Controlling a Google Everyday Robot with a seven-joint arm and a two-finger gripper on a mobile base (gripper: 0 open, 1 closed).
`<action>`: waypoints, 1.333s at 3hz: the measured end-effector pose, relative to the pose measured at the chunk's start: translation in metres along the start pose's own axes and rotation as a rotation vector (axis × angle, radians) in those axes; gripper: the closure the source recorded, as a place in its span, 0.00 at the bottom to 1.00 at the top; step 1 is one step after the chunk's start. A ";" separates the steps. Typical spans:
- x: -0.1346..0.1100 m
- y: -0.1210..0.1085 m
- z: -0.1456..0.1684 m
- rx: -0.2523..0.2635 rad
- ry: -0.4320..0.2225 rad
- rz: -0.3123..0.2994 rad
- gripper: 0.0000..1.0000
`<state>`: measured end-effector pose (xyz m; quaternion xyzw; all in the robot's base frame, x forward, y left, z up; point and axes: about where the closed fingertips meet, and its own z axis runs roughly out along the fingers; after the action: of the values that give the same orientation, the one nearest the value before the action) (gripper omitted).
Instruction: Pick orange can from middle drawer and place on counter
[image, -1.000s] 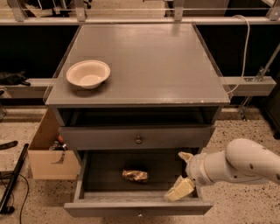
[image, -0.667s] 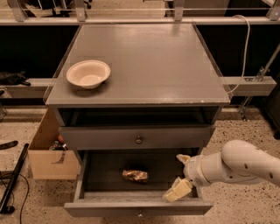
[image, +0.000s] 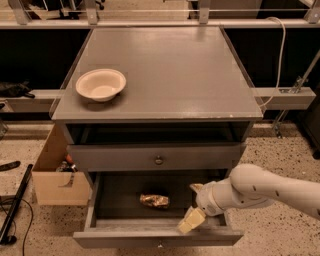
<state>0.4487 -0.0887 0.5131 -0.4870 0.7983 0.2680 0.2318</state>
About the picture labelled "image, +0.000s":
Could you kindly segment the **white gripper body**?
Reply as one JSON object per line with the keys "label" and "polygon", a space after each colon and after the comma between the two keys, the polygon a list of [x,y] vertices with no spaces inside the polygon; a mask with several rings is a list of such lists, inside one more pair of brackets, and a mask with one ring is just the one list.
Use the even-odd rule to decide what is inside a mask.
{"label": "white gripper body", "polygon": [[218,204],[222,192],[223,185],[215,181],[203,184],[196,192],[196,204],[206,216],[213,217],[224,213]]}

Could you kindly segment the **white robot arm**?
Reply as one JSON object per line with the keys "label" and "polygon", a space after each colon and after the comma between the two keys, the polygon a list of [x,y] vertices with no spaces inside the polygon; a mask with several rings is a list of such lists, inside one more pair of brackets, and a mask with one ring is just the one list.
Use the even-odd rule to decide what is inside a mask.
{"label": "white robot arm", "polygon": [[190,207],[177,228],[182,234],[200,226],[207,216],[227,209],[268,207],[282,202],[315,219],[320,219],[320,184],[276,175],[253,164],[234,167],[226,179],[194,183],[196,207]]}

